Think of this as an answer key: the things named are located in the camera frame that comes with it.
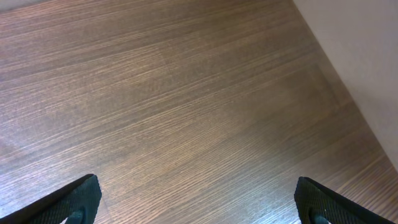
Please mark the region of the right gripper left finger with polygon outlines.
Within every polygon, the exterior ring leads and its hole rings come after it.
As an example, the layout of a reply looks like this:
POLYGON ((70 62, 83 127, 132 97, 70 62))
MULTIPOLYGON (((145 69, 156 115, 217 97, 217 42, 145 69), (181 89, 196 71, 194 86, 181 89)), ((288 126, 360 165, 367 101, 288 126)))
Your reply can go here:
POLYGON ((97 176, 87 174, 1 218, 1 224, 93 224, 101 197, 97 176))

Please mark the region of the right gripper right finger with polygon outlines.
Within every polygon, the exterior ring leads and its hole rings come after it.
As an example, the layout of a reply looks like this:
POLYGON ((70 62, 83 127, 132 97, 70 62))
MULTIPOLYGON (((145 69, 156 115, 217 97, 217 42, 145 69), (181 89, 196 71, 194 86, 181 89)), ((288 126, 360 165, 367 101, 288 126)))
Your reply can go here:
POLYGON ((309 177, 299 177, 294 193, 302 224, 394 224, 309 177))

